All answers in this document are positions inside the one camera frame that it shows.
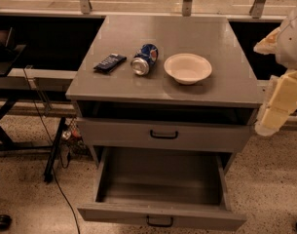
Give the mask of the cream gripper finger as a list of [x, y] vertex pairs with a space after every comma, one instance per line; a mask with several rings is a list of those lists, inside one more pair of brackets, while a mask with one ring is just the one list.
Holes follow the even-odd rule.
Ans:
[[263, 137], [275, 134], [296, 110], [297, 70], [288, 69], [280, 77], [270, 78], [256, 117], [255, 132]]
[[280, 33], [280, 28], [277, 27], [271, 31], [265, 38], [258, 42], [253, 51], [261, 55], [274, 54], [277, 51], [277, 37]]

